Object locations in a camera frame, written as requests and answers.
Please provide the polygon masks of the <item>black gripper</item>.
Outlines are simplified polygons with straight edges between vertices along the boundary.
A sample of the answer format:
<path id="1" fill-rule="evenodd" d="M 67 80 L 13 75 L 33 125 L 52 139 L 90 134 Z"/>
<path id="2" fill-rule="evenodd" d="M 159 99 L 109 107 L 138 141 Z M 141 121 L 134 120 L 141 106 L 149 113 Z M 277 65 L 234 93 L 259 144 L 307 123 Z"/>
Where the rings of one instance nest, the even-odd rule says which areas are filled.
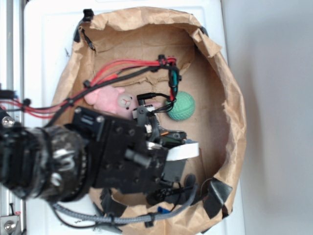
<path id="1" fill-rule="evenodd" d="M 72 129 L 85 144 L 88 188 L 115 188 L 122 194 L 152 193 L 180 181 L 184 163 L 199 155 L 198 143 L 186 143 L 184 131 L 166 130 L 149 112 L 152 126 L 104 112 L 77 107 Z"/>

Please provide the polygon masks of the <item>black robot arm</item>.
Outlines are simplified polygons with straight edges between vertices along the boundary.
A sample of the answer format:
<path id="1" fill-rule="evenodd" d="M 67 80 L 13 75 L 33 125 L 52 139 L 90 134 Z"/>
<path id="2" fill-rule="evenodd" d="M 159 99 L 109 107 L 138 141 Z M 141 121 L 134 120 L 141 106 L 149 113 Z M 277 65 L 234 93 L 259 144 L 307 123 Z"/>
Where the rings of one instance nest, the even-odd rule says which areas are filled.
<path id="1" fill-rule="evenodd" d="M 153 193 L 180 181 L 185 162 L 199 155 L 199 144 L 183 131 L 165 130 L 157 118 L 146 123 L 75 110 L 71 123 L 0 130 L 0 181 L 27 200 L 70 202 L 91 188 L 123 194 Z"/>

